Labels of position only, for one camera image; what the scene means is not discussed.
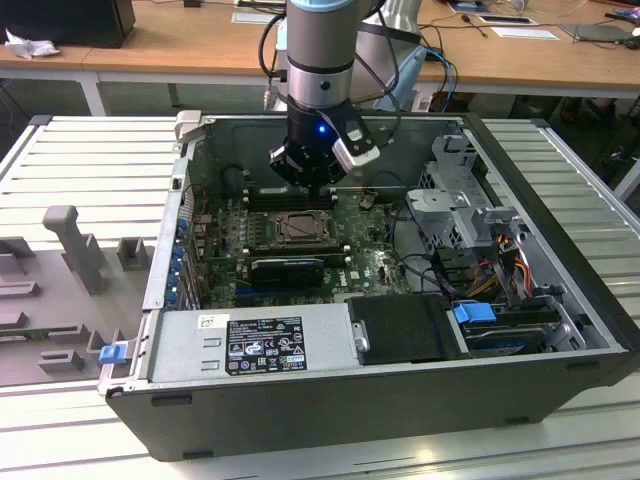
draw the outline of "wooden desk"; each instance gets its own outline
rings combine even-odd
[[[589,2],[569,16],[556,16],[571,11],[580,1],[531,0],[531,8],[555,15],[542,15],[530,8],[524,13],[540,24],[557,24],[602,22],[606,20],[604,14],[612,11],[610,6]],[[502,6],[505,12],[509,8]],[[447,6],[425,0],[419,21],[426,24],[434,18],[448,15],[451,15],[451,9]],[[479,20],[474,21],[474,24],[483,25]],[[435,25],[468,24],[459,17],[454,17],[437,21]],[[610,25],[617,25],[627,31],[632,28],[629,23],[620,21]],[[600,90],[598,96],[611,97],[635,98],[640,93],[640,52],[624,46],[609,50],[585,42],[572,43],[571,37],[560,27],[544,29],[553,32],[560,40],[501,38],[490,28],[483,29],[488,38],[482,37],[474,28],[441,29],[440,32],[447,58],[458,67],[459,88],[462,91],[486,92],[489,86],[492,87],[489,90],[495,93],[511,93],[508,90],[512,87],[515,90],[532,87],[541,93],[549,88],[566,89],[567,93],[572,90],[587,90],[591,96],[595,96],[594,90]],[[435,30],[430,28],[424,32],[427,40],[437,46]],[[422,70],[420,80],[439,81],[442,78],[441,70],[439,65],[427,65]]]
[[[96,71],[262,75],[258,40],[264,25],[232,23],[232,6],[184,8],[134,1],[136,24],[122,48],[94,48],[83,66]],[[265,51],[273,50],[273,39]]]
[[[182,2],[135,0],[136,25],[122,48],[63,47],[60,56],[32,61],[0,49],[0,77],[75,80],[81,84],[93,115],[105,115],[100,82],[264,85],[257,60],[264,26],[231,23],[237,9],[231,0],[224,1],[230,5],[185,9]],[[540,23],[595,23],[611,11],[609,6],[588,2],[569,16],[557,16],[581,1],[531,0],[525,14]],[[512,13],[507,5],[501,8]],[[429,23],[451,14],[448,6],[423,0],[419,20]],[[467,25],[459,17],[435,23]],[[612,25],[631,28],[624,22]],[[500,38],[489,28],[484,29],[489,36],[485,39],[473,28],[442,29],[447,57],[460,75],[457,91],[612,98],[638,95],[640,52],[573,44],[560,28],[547,29],[560,40]],[[425,30],[425,35],[433,45],[438,44],[433,29]],[[273,48],[273,38],[266,48]],[[425,65],[418,89],[430,95],[441,79],[440,65]]]

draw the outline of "power supply label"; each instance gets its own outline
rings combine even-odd
[[[307,369],[302,317],[230,320],[226,348],[229,375]]]

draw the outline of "blue latch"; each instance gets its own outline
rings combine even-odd
[[[495,322],[496,314],[488,303],[461,303],[453,309],[458,323]]]
[[[100,350],[98,361],[102,365],[110,363],[127,363],[125,354],[127,353],[126,345],[105,345]]]

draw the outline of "paper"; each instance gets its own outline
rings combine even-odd
[[[533,38],[536,40],[560,40],[548,30],[538,30],[537,28],[509,28],[491,27],[500,37],[511,38]]]
[[[13,35],[9,30],[5,29],[5,32],[7,33],[7,41],[4,42],[4,46],[18,57],[31,60],[32,57],[43,57],[60,53],[60,50],[56,49],[53,42],[49,40],[32,41]]]

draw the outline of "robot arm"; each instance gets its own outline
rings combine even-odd
[[[380,155],[349,92],[358,24],[383,2],[287,1],[287,137],[271,167],[312,195]]]

